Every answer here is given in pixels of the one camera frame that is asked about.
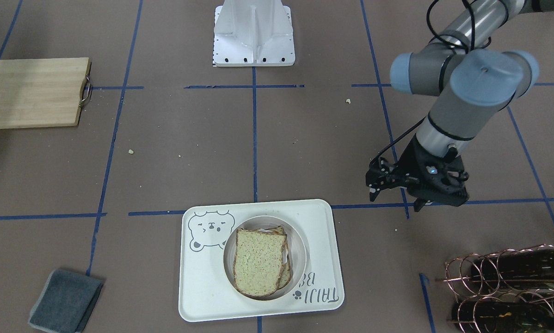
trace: blue joint cap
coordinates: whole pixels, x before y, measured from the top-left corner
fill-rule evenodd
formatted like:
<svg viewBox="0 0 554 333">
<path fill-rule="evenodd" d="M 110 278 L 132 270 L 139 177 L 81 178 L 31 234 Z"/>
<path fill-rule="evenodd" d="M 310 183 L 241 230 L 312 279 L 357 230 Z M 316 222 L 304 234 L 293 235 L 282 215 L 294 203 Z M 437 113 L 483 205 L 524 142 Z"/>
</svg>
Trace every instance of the blue joint cap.
<svg viewBox="0 0 554 333">
<path fill-rule="evenodd" d="M 450 87 L 463 101 L 481 107 L 505 103 L 522 82 L 522 66 L 497 51 L 471 51 L 452 72 Z"/>
<path fill-rule="evenodd" d="M 536 61 L 534 55 L 531 55 L 530 53 L 527 53 L 526 51 L 515 50 L 515 51 L 508 51 L 506 53 L 514 53 L 514 54 L 524 58 L 524 60 L 528 63 L 528 65 L 530 65 L 531 82 L 530 82 L 530 86 L 526 89 L 526 92 L 523 93 L 523 95 L 526 95 L 530 91 L 530 88 L 538 80 L 538 76 L 540 75 L 540 65 L 538 65 L 538 61 Z"/>
<path fill-rule="evenodd" d="M 412 53 L 402 53 L 390 67 L 390 84 L 394 89 L 402 93 L 412 93 L 411 81 L 408 74 L 408 65 L 411 62 Z"/>
</svg>

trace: bread slice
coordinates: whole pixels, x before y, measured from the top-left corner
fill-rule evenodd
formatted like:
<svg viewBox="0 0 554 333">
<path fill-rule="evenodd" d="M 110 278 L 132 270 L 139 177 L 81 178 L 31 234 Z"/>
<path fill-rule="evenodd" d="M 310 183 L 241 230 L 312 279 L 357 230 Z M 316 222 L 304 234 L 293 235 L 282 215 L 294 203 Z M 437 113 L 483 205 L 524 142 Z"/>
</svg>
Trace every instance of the bread slice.
<svg viewBox="0 0 554 333">
<path fill-rule="evenodd" d="M 283 226 L 270 228 L 269 230 L 277 234 L 285 234 Z M 279 286 L 277 286 L 277 289 L 281 289 L 287 286 L 287 284 L 291 280 L 291 263 L 289 260 L 289 246 L 287 245 L 287 242 L 285 242 L 285 252 L 286 262 L 283 264 L 283 273 L 281 274 L 281 278 L 279 279 Z"/>
<path fill-rule="evenodd" d="M 255 230 L 236 231 L 234 286 L 249 297 L 265 297 L 275 291 L 283 272 L 285 234 Z"/>
</svg>

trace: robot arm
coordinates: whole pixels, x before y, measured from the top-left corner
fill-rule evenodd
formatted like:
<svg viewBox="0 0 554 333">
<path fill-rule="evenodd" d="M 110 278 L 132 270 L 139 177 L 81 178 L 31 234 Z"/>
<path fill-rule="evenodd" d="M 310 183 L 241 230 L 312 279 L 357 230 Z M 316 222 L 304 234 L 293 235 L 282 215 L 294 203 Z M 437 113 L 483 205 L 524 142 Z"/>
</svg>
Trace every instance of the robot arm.
<svg viewBox="0 0 554 333">
<path fill-rule="evenodd" d="M 465 203 L 468 173 L 461 154 L 496 112 L 536 82 L 539 66 L 529 53 L 478 46 L 518 13 L 554 10 L 554 0 L 477 0 L 470 9 L 421 52 L 399 55 L 393 62 L 395 89 L 438 99 L 396 164 L 382 158 L 382 152 L 372 160 L 366 174 L 370 201 L 384 189 L 405 187 L 417 198 L 415 211 L 432 202 Z"/>
</svg>

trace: white tray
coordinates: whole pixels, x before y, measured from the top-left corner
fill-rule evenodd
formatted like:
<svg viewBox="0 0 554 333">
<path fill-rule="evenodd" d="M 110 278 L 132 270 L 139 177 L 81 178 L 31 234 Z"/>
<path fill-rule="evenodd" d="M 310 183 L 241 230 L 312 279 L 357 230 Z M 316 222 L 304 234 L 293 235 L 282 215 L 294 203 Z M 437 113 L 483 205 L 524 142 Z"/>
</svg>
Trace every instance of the white tray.
<svg viewBox="0 0 554 333">
<path fill-rule="evenodd" d="M 305 244 L 306 265 L 292 290 L 270 301 L 239 293 L 224 270 L 224 242 L 244 221 L 273 216 L 295 228 Z M 213 233 L 201 227 L 213 223 Z M 345 291 L 332 209 L 324 200 L 199 206 L 182 217 L 178 311 L 189 322 L 334 310 Z"/>
</svg>

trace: white stand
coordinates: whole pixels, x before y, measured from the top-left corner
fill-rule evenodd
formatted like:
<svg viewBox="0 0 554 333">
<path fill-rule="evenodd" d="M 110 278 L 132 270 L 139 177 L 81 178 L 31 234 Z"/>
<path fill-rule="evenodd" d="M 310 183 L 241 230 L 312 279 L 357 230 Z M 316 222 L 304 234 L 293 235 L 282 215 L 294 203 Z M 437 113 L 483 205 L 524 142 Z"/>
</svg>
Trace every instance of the white stand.
<svg viewBox="0 0 554 333">
<path fill-rule="evenodd" d="M 291 66 L 291 9 L 281 0 L 226 0 L 215 9 L 213 62 L 224 66 Z"/>
</svg>

